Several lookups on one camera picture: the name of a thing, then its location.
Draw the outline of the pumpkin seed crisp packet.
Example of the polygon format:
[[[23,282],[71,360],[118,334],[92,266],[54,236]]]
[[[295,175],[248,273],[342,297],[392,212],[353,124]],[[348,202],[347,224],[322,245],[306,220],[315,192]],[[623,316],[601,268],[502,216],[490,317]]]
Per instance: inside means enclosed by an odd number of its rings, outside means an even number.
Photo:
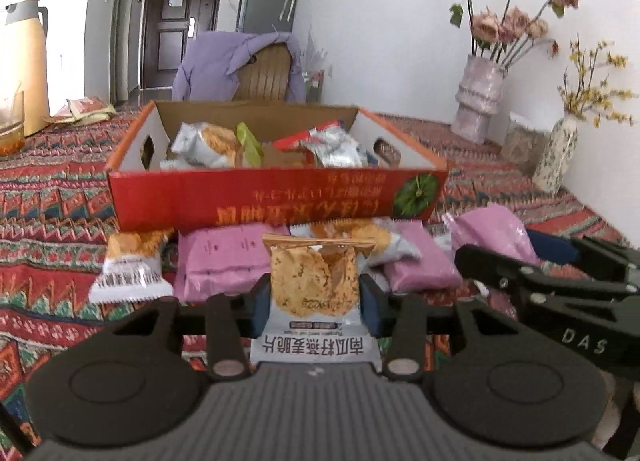
[[[368,240],[266,235],[270,316],[250,345],[250,362],[368,363],[382,367],[378,341],[360,315],[359,261]]]

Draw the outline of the upper pink snack packet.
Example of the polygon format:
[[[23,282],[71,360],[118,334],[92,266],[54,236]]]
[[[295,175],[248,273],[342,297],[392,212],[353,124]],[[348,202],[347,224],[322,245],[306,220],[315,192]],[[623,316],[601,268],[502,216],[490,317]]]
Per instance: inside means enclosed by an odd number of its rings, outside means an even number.
[[[217,294],[247,293],[270,273],[262,237],[289,234],[286,226],[253,223],[179,235],[175,296],[181,302],[198,303]]]

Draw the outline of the pink snack packet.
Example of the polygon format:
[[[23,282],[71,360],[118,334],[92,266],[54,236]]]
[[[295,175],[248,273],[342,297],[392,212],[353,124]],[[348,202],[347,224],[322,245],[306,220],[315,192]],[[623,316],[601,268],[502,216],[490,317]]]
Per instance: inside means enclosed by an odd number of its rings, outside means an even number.
[[[253,223],[179,235],[175,296],[181,302],[198,303],[217,294],[247,293],[270,273],[262,237],[289,234],[286,226]]]
[[[410,293],[449,290],[462,284],[454,261],[442,250],[420,221],[394,223],[399,235],[420,252],[419,259],[407,257],[369,271],[383,292]]]

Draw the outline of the lower pink snack packet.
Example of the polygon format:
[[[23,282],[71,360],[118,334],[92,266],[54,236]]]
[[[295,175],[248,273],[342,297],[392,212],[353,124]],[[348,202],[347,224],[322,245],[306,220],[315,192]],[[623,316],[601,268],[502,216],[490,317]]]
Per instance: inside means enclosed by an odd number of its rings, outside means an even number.
[[[410,293],[449,290],[462,284],[454,261],[442,250],[420,221],[394,223],[399,235],[420,252],[419,259],[407,257],[369,271],[383,292]]]

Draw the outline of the small orange white packet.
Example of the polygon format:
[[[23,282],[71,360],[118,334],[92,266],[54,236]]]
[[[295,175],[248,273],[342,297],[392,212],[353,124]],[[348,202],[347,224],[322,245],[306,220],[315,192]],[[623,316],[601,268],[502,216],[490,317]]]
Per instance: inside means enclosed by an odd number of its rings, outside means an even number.
[[[162,253],[172,228],[147,233],[113,233],[101,273],[89,291],[92,304],[136,303],[174,295],[163,277]]]

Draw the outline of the orange cardboard box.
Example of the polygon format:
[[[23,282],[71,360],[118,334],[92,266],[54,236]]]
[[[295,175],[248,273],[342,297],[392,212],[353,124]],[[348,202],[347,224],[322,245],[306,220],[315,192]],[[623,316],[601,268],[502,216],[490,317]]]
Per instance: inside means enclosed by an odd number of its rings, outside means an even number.
[[[398,166],[323,169],[235,168],[164,171],[170,141],[184,123],[234,129],[243,122],[264,145],[329,122],[372,151],[398,151]],[[335,218],[417,218],[436,207],[448,163],[377,114],[357,107],[283,102],[151,102],[105,164],[123,231],[193,229],[254,222],[300,224]]]

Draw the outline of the glass jar with white lid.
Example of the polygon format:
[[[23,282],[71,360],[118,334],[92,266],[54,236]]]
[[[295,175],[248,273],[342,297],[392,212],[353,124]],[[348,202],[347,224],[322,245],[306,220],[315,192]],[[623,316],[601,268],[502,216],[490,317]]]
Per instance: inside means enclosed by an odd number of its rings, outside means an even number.
[[[550,130],[534,121],[511,112],[501,157],[514,164],[523,174],[532,176],[540,161]]]

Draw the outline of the silver cracker packet in box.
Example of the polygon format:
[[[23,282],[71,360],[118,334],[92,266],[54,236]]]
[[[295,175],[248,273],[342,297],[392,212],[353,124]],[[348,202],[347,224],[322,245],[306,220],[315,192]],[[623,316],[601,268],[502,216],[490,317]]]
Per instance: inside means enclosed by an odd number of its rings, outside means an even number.
[[[241,162],[235,132],[207,122],[182,123],[162,170],[234,169]]]

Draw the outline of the yellow dried flowers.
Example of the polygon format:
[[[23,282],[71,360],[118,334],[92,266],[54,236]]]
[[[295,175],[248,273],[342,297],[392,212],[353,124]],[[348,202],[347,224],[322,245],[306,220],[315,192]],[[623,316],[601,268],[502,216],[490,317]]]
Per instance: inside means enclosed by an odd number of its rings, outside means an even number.
[[[634,125],[634,116],[620,111],[620,103],[637,99],[630,88],[618,88],[611,83],[613,71],[624,70],[629,57],[612,51],[613,41],[599,41],[595,47],[585,47],[579,36],[570,41],[570,65],[563,73],[558,93],[564,114],[596,129],[602,121]]]

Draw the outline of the patterned red tablecloth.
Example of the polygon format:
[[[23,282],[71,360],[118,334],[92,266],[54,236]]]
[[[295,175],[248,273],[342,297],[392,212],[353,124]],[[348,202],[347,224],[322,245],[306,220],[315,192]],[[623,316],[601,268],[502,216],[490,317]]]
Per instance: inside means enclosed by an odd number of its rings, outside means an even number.
[[[101,123],[55,126],[1,161],[1,401],[27,436],[34,427],[26,385],[35,371],[131,311],[91,304],[88,292],[116,227],[105,162],[138,112],[128,106]],[[438,213],[498,203],[541,233],[622,240],[567,190],[538,190],[497,145],[468,143],[438,122],[399,117],[396,124],[449,161]]]

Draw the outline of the wooden chair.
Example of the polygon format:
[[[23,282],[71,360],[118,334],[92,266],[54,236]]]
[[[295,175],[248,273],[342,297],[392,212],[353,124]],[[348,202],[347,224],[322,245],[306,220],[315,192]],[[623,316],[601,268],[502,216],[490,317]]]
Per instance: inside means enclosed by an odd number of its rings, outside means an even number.
[[[284,100],[288,90],[292,56],[288,47],[269,45],[238,71],[239,87],[234,100]]]

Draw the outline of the purple jacket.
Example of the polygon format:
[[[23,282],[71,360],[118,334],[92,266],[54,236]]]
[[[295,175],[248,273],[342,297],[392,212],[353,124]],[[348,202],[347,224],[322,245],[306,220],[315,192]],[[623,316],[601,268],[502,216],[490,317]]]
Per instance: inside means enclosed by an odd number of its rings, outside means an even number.
[[[293,33],[280,31],[200,33],[180,62],[171,86],[171,99],[175,102],[231,100],[240,86],[240,69],[259,51],[277,44],[284,44],[292,58],[285,100],[305,103],[302,52]]]

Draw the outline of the dried pink roses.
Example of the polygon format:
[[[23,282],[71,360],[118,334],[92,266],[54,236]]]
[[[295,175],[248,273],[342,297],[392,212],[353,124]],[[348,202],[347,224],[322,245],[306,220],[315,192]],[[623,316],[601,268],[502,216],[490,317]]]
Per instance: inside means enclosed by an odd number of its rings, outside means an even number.
[[[505,0],[498,10],[476,8],[473,0],[464,0],[450,6],[449,22],[460,28],[466,21],[470,35],[470,55],[484,58],[503,71],[538,47],[548,48],[552,57],[559,54],[560,44],[550,36],[545,12],[561,19],[569,10],[577,10],[580,0],[544,0],[536,13],[530,14]]]

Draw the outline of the red packets on table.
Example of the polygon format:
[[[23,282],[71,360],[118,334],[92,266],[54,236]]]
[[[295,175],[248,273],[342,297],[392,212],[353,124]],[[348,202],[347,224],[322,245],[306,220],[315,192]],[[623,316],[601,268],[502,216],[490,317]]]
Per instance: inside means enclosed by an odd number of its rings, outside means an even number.
[[[114,114],[117,111],[112,104],[90,96],[68,99],[65,106],[44,120],[51,124],[81,126],[110,120]]]

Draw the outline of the dark brown door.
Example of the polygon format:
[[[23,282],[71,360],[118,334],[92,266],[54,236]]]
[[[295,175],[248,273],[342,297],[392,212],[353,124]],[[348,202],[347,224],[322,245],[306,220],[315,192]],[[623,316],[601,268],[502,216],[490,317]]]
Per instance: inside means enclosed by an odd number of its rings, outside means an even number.
[[[220,0],[145,0],[141,87],[169,88],[196,37],[216,29]]]

